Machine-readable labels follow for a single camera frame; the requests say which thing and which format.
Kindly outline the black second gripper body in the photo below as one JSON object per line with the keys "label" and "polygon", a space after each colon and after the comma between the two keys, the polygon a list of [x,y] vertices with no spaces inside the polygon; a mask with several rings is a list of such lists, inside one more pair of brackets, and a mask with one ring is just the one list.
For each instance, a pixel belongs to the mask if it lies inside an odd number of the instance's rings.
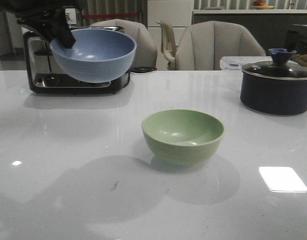
{"label": "black second gripper body", "polygon": [[55,38],[52,23],[58,9],[83,10],[86,0],[0,0],[0,12],[12,13],[17,23],[51,42]]}

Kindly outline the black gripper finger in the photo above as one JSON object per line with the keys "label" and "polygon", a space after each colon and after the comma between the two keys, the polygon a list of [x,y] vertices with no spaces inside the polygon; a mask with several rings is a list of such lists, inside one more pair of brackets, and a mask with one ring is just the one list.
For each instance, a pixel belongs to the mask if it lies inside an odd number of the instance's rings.
{"label": "black gripper finger", "polygon": [[64,48],[72,48],[76,40],[72,35],[66,19],[65,10],[58,9],[52,20],[55,38],[62,44]]}

